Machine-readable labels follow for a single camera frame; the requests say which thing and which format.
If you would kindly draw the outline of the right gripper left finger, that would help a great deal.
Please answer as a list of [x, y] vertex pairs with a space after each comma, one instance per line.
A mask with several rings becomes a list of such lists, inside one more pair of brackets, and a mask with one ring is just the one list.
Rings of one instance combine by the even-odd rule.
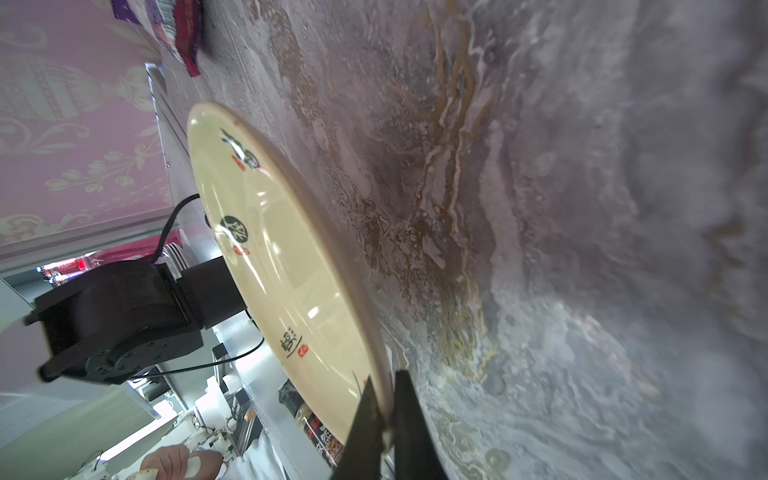
[[344, 453], [331, 480], [377, 480], [384, 450], [384, 418], [371, 380], [365, 385]]

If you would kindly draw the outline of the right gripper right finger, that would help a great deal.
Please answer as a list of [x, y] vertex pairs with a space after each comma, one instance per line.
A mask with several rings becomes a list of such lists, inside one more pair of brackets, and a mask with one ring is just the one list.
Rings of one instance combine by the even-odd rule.
[[447, 480], [407, 370], [395, 373], [393, 421], [395, 478]]

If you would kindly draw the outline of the yellow floral plate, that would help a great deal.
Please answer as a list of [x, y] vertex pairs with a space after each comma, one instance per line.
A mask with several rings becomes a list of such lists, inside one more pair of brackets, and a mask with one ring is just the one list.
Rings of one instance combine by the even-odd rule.
[[372, 386], [394, 395], [378, 321], [352, 256], [295, 166], [212, 102], [188, 116], [188, 151], [204, 211], [260, 331], [306, 403], [341, 441]]

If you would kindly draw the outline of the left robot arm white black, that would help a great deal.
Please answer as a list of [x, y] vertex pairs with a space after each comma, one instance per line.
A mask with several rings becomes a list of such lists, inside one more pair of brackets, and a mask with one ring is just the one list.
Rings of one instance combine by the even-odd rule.
[[221, 257], [179, 278], [165, 264], [131, 260], [43, 294], [24, 322], [41, 326], [51, 352], [38, 369], [42, 381], [119, 385], [201, 348], [203, 331], [246, 308]]

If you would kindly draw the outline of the person hand in background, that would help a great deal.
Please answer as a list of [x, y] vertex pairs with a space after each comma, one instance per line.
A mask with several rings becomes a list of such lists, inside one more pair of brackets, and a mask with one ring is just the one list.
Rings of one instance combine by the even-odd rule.
[[223, 456], [217, 451], [190, 451], [184, 444], [174, 444], [146, 455], [140, 470], [155, 470], [157, 480], [214, 480], [223, 463]]

